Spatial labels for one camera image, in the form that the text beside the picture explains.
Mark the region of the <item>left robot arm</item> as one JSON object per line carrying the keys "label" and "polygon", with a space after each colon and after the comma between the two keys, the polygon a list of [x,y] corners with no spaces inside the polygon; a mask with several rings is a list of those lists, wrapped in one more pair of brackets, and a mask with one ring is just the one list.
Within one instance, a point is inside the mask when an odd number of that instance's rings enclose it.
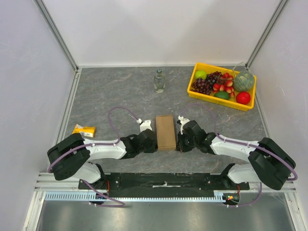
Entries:
{"label": "left robot arm", "polygon": [[47,151],[50,162],[48,172],[56,180],[77,178],[87,181],[95,189],[101,189],[106,178],[102,168],[93,163],[94,160],[131,159],[140,153],[156,151],[156,134],[148,128],[138,135],[114,141],[94,141],[74,133]]}

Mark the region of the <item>brown cardboard box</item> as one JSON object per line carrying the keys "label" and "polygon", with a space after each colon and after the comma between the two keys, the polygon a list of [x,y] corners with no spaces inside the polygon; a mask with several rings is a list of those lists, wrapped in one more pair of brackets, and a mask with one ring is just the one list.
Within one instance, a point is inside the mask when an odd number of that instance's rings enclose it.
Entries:
{"label": "brown cardboard box", "polygon": [[159,151],[173,151],[176,149],[173,115],[156,116],[156,135]]}

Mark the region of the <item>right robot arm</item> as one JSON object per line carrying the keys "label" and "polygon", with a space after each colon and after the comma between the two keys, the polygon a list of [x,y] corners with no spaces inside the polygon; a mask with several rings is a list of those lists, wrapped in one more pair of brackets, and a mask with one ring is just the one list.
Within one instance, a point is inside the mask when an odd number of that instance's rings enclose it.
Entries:
{"label": "right robot arm", "polygon": [[221,186],[232,189],[244,182],[261,182],[273,190],[280,190],[293,174],[296,163],[272,139],[243,141],[216,132],[205,132],[196,121],[179,117],[177,150],[189,152],[197,148],[203,153],[226,155],[245,161],[229,164],[220,177]]}

